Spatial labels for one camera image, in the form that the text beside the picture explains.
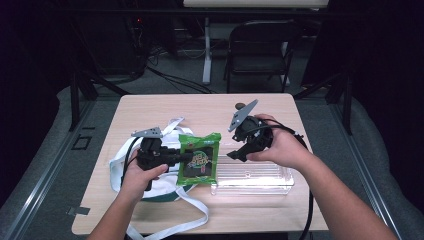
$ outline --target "person's right hand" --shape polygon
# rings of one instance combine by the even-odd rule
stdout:
[[[267,114],[255,115],[255,117],[266,121],[275,120]],[[266,121],[268,125],[275,125],[275,122]],[[289,132],[273,128],[273,141],[271,147],[260,152],[247,154],[247,159],[251,161],[272,161],[280,166],[298,169],[303,160],[310,157],[310,153],[299,141]]]

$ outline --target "gray carpet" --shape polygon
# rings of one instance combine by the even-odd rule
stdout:
[[[291,85],[287,88],[288,93],[295,94],[301,91],[300,80],[308,58],[313,40],[304,39],[301,51],[297,52],[290,74]],[[222,52],[214,52],[212,65],[211,84],[208,88],[218,93],[225,92],[225,82],[222,80],[222,71],[225,58]],[[201,83],[203,71],[203,56],[189,58],[181,54],[179,59],[161,55],[158,59],[152,59],[150,66],[170,75],[187,78]],[[111,81],[118,81],[120,77],[110,77]],[[266,84],[255,87],[257,91],[277,89],[278,79],[273,79]],[[136,81],[118,83],[121,88],[133,94],[168,94],[195,93],[194,90],[180,87],[175,88],[163,78],[154,75],[150,71]],[[252,85],[234,86],[240,92],[249,91]],[[107,129],[112,120],[119,98],[116,94],[103,86],[96,85],[100,97],[95,102],[87,102],[81,99],[83,120],[74,133],[68,133],[70,126],[70,97],[69,89],[62,91],[58,98],[61,100],[61,108],[55,123],[46,137],[42,147],[35,156],[27,173],[22,178],[11,197],[0,210],[0,238],[16,236],[11,235],[11,227],[21,228],[17,231],[17,239],[83,239],[83,236],[75,236],[71,232],[74,217],[67,214],[69,207],[77,207],[82,199],[91,171],[100,152]],[[323,100],[326,90],[322,89],[308,99],[296,101],[299,113],[307,131],[313,151],[366,203],[373,206],[369,200],[369,193],[358,177],[356,159],[352,153],[349,142],[343,134],[343,129],[338,125],[339,119],[335,116],[339,107],[327,105]],[[352,106],[352,130],[356,145],[360,149],[369,171],[375,181],[379,193],[384,199],[390,216],[393,218],[396,228],[402,239],[424,239],[424,217],[402,196],[399,187],[388,171],[388,157],[384,144],[370,121],[366,111],[354,101]],[[21,209],[31,192],[37,187],[38,179],[43,177],[46,169],[60,157],[63,162],[57,165],[57,175],[48,191],[39,199],[31,215],[22,215]],[[27,225],[22,226],[18,221],[22,216],[28,217],[24,221]],[[299,233],[289,233],[289,239],[297,239]],[[327,232],[314,233],[314,239],[331,239]]]

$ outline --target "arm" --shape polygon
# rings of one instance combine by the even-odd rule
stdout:
[[[132,213],[138,201],[143,197],[149,180],[157,178],[168,169],[166,164],[143,171],[136,160],[128,166],[124,183],[118,196],[91,232],[88,239],[124,239]]]
[[[256,117],[273,119],[264,114]],[[273,129],[273,135],[269,149],[248,154],[247,159],[272,161],[298,170],[308,182],[335,239],[396,239],[384,222],[290,133]]]

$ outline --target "hand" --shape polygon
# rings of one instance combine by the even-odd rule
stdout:
[[[267,114],[255,115],[259,119],[273,119]],[[268,125],[275,125],[275,122],[266,121]],[[312,155],[297,139],[289,132],[272,128],[273,141],[271,147],[261,152],[247,154],[247,159],[251,161],[272,161],[280,166],[297,169],[303,159]]]
[[[137,157],[135,150],[130,159]],[[144,171],[137,165],[137,159],[131,161],[125,173],[124,183],[122,184],[119,195],[129,197],[131,201],[137,202],[143,197],[144,190],[150,180],[157,179],[159,175],[168,170],[168,165],[162,164],[156,168]]]

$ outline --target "forearm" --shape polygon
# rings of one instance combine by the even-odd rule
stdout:
[[[335,239],[396,239],[390,229],[319,158],[298,169],[308,182]]]
[[[137,201],[118,195],[88,239],[124,239]]]

